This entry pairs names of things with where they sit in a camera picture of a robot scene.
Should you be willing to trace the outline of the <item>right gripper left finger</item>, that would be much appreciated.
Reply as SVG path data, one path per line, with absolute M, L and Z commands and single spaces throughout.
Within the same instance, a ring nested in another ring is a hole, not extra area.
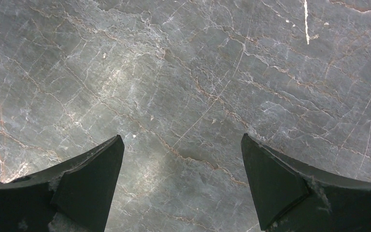
M 116 135 L 42 171 L 0 182 L 0 232 L 49 232 L 54 219 L 105 230 L 124 155 Z

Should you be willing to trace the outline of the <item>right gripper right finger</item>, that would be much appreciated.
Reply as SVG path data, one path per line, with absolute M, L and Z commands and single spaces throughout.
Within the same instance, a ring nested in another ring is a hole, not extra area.
M 264 232 L 371 232 L 371 182 L 293 159 L 248 134 L 243 163 Z

